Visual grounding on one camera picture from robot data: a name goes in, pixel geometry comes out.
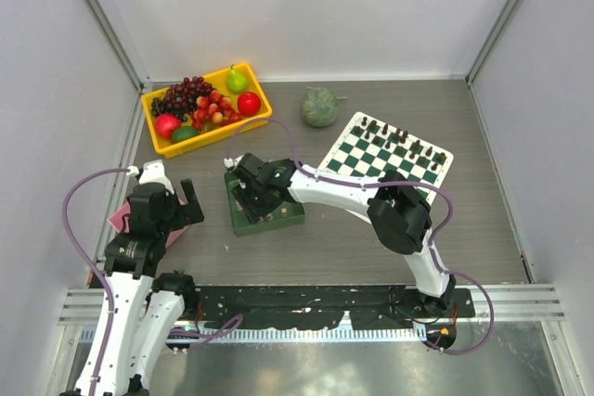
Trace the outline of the green plastic tray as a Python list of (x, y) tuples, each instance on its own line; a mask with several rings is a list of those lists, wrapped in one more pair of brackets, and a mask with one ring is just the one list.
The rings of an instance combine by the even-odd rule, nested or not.
[(253, 236), (267, 231), (278, 230), (305, 222), (305, 212), (300, 203), (283, 202), (274, 211), (261, 217), (257, 223), (248, 220), (247, 213), (233, 195), (233, 189), (239, 185), (239, 179), (231, 172), (224, 174), (230, 221), (236, 236)]

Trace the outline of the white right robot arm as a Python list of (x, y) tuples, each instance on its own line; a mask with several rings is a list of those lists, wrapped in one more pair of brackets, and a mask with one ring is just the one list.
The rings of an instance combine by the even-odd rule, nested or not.
[(380, 177), (325, 172), (292, 159), (264, 162), (252, 153), (224, 159), (239, 180), (232, 194), (250, 223), (256, 224), (284, 203), (314, 203), (366, 216), (381, 244), (404, 257), (415, 279), (421, 309), (440, 316), (454, 302), (455, 277), (433, 246), (431, 206), (422, 188), (396, 171)]

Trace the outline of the green white chess board mat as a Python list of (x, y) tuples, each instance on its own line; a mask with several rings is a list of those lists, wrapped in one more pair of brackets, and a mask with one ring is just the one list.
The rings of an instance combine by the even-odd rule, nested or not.
[(439, 187), (453, 161), (450, 151), (358, 111), (318, 167), (355, 177), (397, 171), (408, 181)]

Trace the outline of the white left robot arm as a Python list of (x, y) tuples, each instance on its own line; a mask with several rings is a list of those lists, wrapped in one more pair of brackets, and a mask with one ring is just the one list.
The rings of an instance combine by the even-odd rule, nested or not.
[(191, 318), (199, 296), (191, 276), (157, 272), (172, 232), (203, 221), (194, 186), (180, 201), (166, 185), (138, 185), (121, 231), (105, 249), (104, 300), (96, 334), (73, 395), (146, 395), (174, 323)]

